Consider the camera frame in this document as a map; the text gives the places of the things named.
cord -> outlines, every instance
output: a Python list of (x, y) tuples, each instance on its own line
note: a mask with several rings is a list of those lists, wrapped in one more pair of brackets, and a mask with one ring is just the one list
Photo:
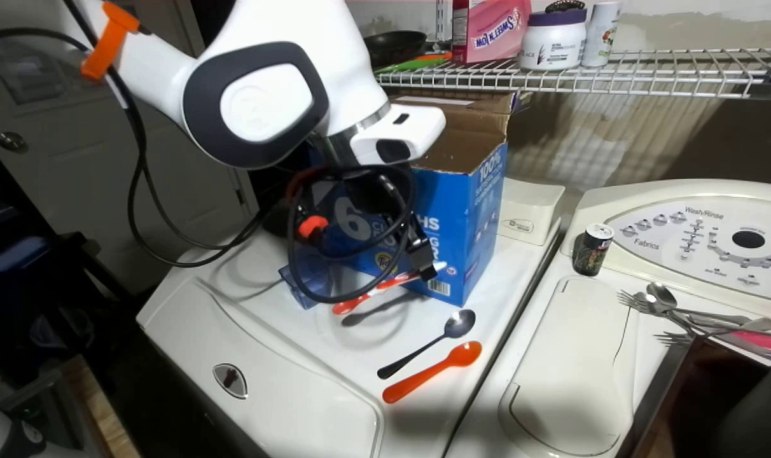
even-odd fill
[[(407, 198), (398, 192), (398, 185), (387, 179), (387, 174), (401, 174), (405, 179), (405, 185), (407, 185)], [(370, 242), (355, 247), (355, 249), (344, 249), (344, 251), (327, 251), (322, 247), (312, 247), (312, 249), (319, 249), (319, 254), (324, 254), (327, 259), (333, 259), (333, 263), (341, 263), (341, 264), (349, 264), (355, 258), (359, 258), (361, 251), (373, 249), (373, 247), (382, 247), (382, 242), (387, 242), (391, 237), (394, 237), (405, 225), (407, 218), (412, 217), (412, 200), (415, 200), (415, 180), (412, 180), (412, 174), (403, 166), (359, 166), (359, 169), (327, 169), (327, 170), (305, 170), (300, 179), (294, 180), (291, 192), (294, 194), (294, 203), (289, 208), (289, 267), (291, 267), (291, 281), (294, 284), (312, 301), (317, 303), (344, 303), (344, 301), (355, 301), (359, 296), (366, 296), (370, 291), (375, 291), (377, 284), (382, 284), (384, 281), (391, 281), (398, 267), (401, 267), (401, 258), (391, 258), (387, 264), (380, 264), (380, 272), (361, 287), (351, 291), (351, 292), (341, 292), (341, 296), (324, 296), (324, 292), (317, 292), (313, 287), (308, 287), (305, 282), (305, 272), (303, 272), (303, 247), (299, 242), (299, 217), (303, 211), (303, 189), (313, 180), (322, 180), (322, 179), (333, 179), (333, 180), (355, 180), (355, 179), (361, 179), (361, 175), (377, 175), (377, 180), (382, 180), (382, 189), (391, 198), (398, 200), (398, 217), (391, 221), (391, 227), (373, 237)], [(394, 251), (405, 251), (407, 249), (407, 237), (398, 237), (398, 245), (394, 245)]]
[[(66, 35), (66, 32), (57, 32), (57, 30), (46, 30), (46, 29), (4, 29), (4, 30), (0, 30), (0, 39), (17, 39), (17, 35), (53, 39), (53, 41), (64, 41), (64, 43), (70, 43), (70, 45), (74, 45), (74, 49), (90, 54), (90, 49), (88, 49), (83, 41), (78, 41), (78, 39), (73, 39), (73, 35)], [(178, 227), (176, 227), (173, 218), (167, 213), (167, 208), (163, 208), (163, 203), (162, 203), (162, 198), (158, 198), (158, 189), (155, 189), (155, 180), (154, 180), (154, 175), (151, 175), (149, 158), (146, 158), (146, 156), (149, 156), (149, 153), (146, 153), (146, 151), (149, 151), (149, 136), (146, 136), (142, 116), (140, 116), (140, 113), (137, 113), (136, 97), (131, 94), (128, 85), (122, 82), (122, 77), (120, 77), (116, 69), (108, 72), (108, 85), (112, 87), (112, 92), (120, 94), (120, 106), (122, 106), (122, 113), (126, 113), (126, 116), (128, 116), (128, 125), (131, 125), (131, 129), (134, 129), (134, 138), (136, 138), (136, 143), (137, 143), (137, 166), (136, 166), (136, 170), (134, 170), (131, 189), (128, 189), (128, 225), (131, 225), (131, 231), (134, 231), (136, 242), (137, 242), (151, 258), (155, 258), (155, 259), (163, 263), (163, 264), (170, 264), (170, 267), (202, 267), (202, 264), (209, 264), (209, 263), (225, 258), (232, 247), (242, 245), (251, 234), (256, 234), (256, 230), (261, 227), (261, 221), (265, 218), (268, 211), (261, 211), (258, 218), (253, 218), (232, 242), (219, 245), (219, 247), (209, 247), (209, 249), (216, 249), (216, 251), (209, 254), (209, 258), (204, 258), (204, 259), (197, 259), (197, 263), (178, 263), (178, 259), (170, 259), (170, 258), (162, 254), (158, 249), (154, 249), (154, 247), (146, 242), (146, 237), (142, 237), (140, 230), (137, 230), (137, 218), (136, 218), (136, 200), (137, 200), (136, 197), (137, 197), (140, 175), (146, 175), (146, 180), (149, 180), (149, 189), (151, 189), (151, 197), (154, 197), (154, 203), (155, 203), (162, 218), (170, 227), (173, 234), (178, 234), (184, 242), (193, 245), (190, 237), (184, 237), (184, 234), (178, 231)]]
[[(83, 29), (83, 32), (88, 35), (90, 43), (97, 43), (97, 35), (93, 30), (93, 26), (88, 22), (88, 18), (83, 16), (83, 11), (78, 8), (74, 0), (64, 0), (64, 6), (70, 8), (70, 13), (74, 16), (78, 26)], [(219, 258), (225, 258), (232, 247), (242, 245), (251, 234), (256, 234), (258, 230), (258, 218), (262, 218), (262, 213), (258, 213), (256, 221), (251, 221), (232, 242), (228, 245), (202, 245), (202, 242), (193, 242), (192, 237), (187, 237), (178, 225), (169, 217), (162, 197), (158, 197), (158, 189), (155, 189), (155, 180), (154, 180), (154, 174), (151, 174), (151, 162), (149, 162), (149, 136), (142, 129), (142, 116), (140, 116), (140, 110), (136, 105), (136, 97), (134, 92), (128, 88), (128, 85), (120, 80), (120, 73), (116, 69), (111, 69), (111, 77), (116, 80), (117, 88), (122, 92), (122, 100), (128, 102), (126, 114), (128, 114), (128, 123), (136, 132), (136, 139), (137, 139), (137, 166), (136, 166), (136, 174), (134, 174), (134, 180), (131, 180), (131, 192), (128, 192), (128, 225), (131, 225), (131, 231), (134, 231), (134, 239), (151, 254), (155, 258), (158, 263), (163, 264), (170, 264), (170, 267), (202, 267), (202, 264), (209, 264)], [(170, 259), (167, 254), (162, 254), (155, 247), (151, 247), (142, 237), (142, 231), (137, 230), (137, 218), (136, 218), (136, 197), (137, 197), (137, 184), (140, 184), (140, 175), (146, 179), (149, 184), (149, 192), (151, 192), (151, 198), (163, 218), (163, 225), (178, 237), (184, 239), (187, 245), (192, 247), (204, 247), (204, 249), (215, 249), (212, 258), (204, 258), (204, 259), (197, 259), (197, 263), (178, 263), (178, 259)]]
[(247, 296), (228, 296), (228, 292), (221, 292), (221, 291), (216, 291), (215, 284), (209, 284), (209, 282), (204, 282), (204, 281), (197, 281), (198, 282), (198, 287), (204, 287), (209, 296), (215, 296), (215, 297), (219, 297), (219, 301), (229, 301), (229, 303), (251, 303), (251, 301), (256, 301), (256, 297), (261, 297), (261, 296), (265, 296), (265, 292), (270, 292), (270, 291), (275, 291), (279, 284), (284, 284), (284, 278), (280, 281), (272, 281), (272, 282), (268, 282), (268, 284), (261, 284), (258, 291), (253, 291), (253, 292), (247, 292)]

white wire shelf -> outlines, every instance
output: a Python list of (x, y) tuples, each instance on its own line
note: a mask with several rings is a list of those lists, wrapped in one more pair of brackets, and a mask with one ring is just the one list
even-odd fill
[(382, 87), (654, 94), (654, 97), (771, 97), (771, 49), (654, 49), (616, 50), (604, 69), (528, 72), (514, 62), (441, 64), (380, 72)]

black spoon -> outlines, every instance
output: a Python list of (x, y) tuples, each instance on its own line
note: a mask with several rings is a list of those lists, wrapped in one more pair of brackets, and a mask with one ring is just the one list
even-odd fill
[(477, 326), (477, 312), (463, 309), (457, 315), (450, 315), (443, 326), (443, 333), (438, 339), (434, 339), (430, 344), (426, 344), (422, 349), (403, 357), (401, 361), (393, 361), (387, 366), (382, 366), (377, 373), (380, 379), (391, 379), (393, 373), (398, 373), (407, 361), (412, 361), (415, 357), (421, 357), (426, 349), (436, 345), (443, 339), (458, 339), (466, 335), (471, 329)]

white washing machine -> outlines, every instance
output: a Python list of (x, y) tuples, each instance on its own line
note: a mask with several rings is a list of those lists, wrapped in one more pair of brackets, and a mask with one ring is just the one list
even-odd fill
[[(612, 225), (595, 278), (575, 237)], [(588, 192), (448, 455), (616, 455), (676, 324), (630, 309), (650, 282), (679, 309), (771, 319), (771, 185), (654, 180)]]
[[(279, 282), (286, 242), (270, 234), (229, 259), (173, 269), (137, 324), (270, 455), (443, 455), (562, 237), (560, 200), (560, 185), (508, 180), (496, 251), (466, 303), (477, 326), (438, 340), (391, 379), (377, 368), (441, 335), (458, 309), (382, 296), (349, 319), (330, 306), (305, 311)], [(447, 368), (394, 405), (382, 400), (387, 386), (463, 340), (485, 349), (471, 366)]]

orange clip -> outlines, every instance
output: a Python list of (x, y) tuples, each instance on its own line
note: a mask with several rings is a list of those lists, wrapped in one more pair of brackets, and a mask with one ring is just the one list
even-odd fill
[(332, 221), (330, 221), (327, 217), (312, 213), (312, 217), (305, 217), (305, 218), (300, 221), (299, 234), (300, 234), (303, 239), (312, 239), (312, 237), (317, 237), (319, 231), (324, 231), (330, 225), (332, 225)]
[(83, 62), (83, 73), (88, 80), (103, 80), (112, 62), (120, 55), (128, 32), (137, 30), (140, 21), (122, 11), (116, 3), (106, 3), (108, 29), (97, 43), (97, 49)]

